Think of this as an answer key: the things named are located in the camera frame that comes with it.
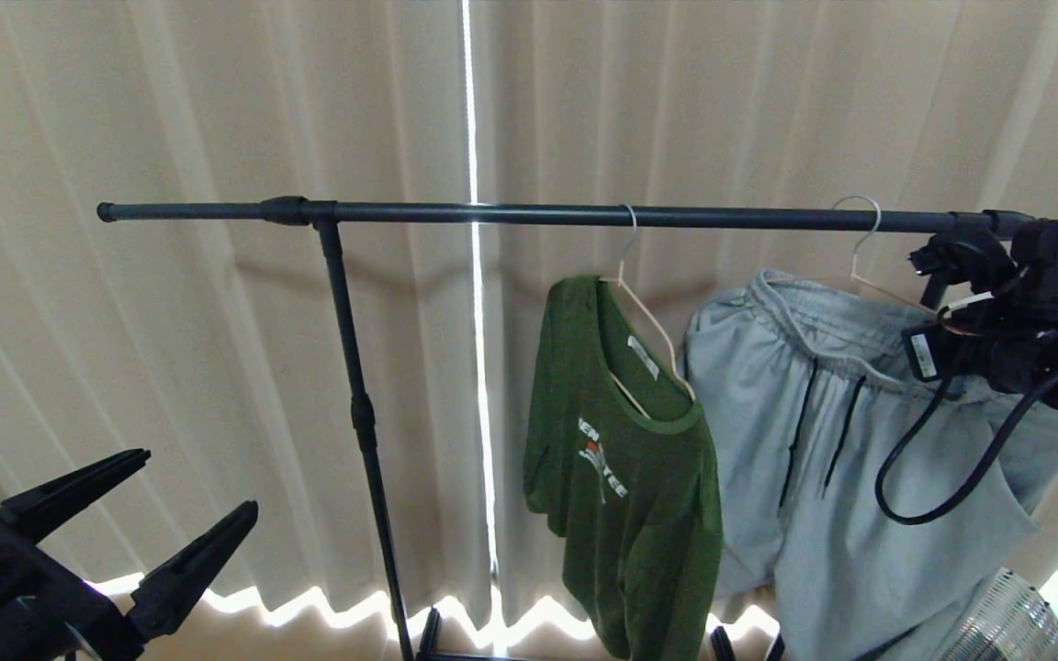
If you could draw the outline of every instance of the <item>shirt graphic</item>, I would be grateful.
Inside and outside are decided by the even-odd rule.
[[[615,490],[618,497],[626,497],[626,486],[622,482],[618,481],[618,477],[615,477],[613,470],[606,465],[606,456],[603,455],[602,446],[599,444],[599,432],[590,426],[590,423],[586,422],[582,418],[579,418],[579,429],[587,436],[587,447],[581,448],[579,451],[579,456],[585,459],[594,465],[595,470],[599,472],[600,477],[605,477],[606,482],[609,486]],[[606,498],[603,496],[602,492],[602,480],[599,481],[599,498],[605,503]]]

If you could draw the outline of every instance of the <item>black drawstring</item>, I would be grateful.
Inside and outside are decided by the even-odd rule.
[[[832,455],[832,465],[826,470],[826,477],[823,478],[823,495],[826,495],[827,485],[832,483],[832,473],[835,473],[835,464],[839,461],[839,453],[843,452],[843,443],[847,440],[847,429],[852,426],[852,414],[856,411],[856,400],[860,398],[860,388],[863,388],[868,377],[860,377],[856,381],[856,389],[852,392],[852,401],[847,402],[847,416],[843,419],[843,432],[839,433],[839,444],[835,446],[835,455]]]
[[[782,496],[778,498],[778,510],[786,502],[786,490],[790,488],[790,476],[795,474],[795,452],[798,452],[798,439],[803,433],[803,419],[806,418],[806,405],[810,403],[810,390],[815,386],[815,377],[819,371],[819,359],[810,360],[810,380],[806,381],[806,394],[803,394],[803,408],[798,411],[798,424],[795,424],[795,440],[790,441],[790,459],[786,462],[786,478],[782,481]]]

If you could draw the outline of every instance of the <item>shorts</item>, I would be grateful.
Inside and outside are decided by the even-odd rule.
[[[783,276],[763,272],[713,298],[686,337],[686,372],[717,452],[716,598],[773,583],[789,656],[850,661],[955,608],[1038,531],[1029,514],[1058,473],[1058,411],[1034,406],[944,518],[891,521],[874,480],[936,389],[912,378],[900,338],[927,315],[814,281],[769,281]],[[953,494],[1017,401],[981,378],[954,380],[887,480],[894,510],[920,514]]]

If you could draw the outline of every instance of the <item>clothing tag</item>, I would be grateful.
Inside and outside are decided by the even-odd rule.
[[[933,365],[933,354],[929,351],[929,341],[924,333],[916,333],[909,337],[909,342],[916,354],[916,367],[920,368],[920,377],[923,380],[932,380],[936,377],[936,365]]]
[[[639,344],[638,339],[635,339],[635,335],[626,336],[626,346],[631,347],[635,351],[635,355],[639,356],[639,360],[643,361],[643,366],[647,368],[647,372],[651,372],[653,380],[659,380],[659,365],[656,365],[656,361],[651,360],[651,355],[647,355],[647,350],[643,348],[643,345]]]

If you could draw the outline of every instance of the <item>metal mesh basket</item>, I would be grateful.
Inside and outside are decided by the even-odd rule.
[[[1032,583],[1000,570],[942,661],[1058,661],[1058,620]]]

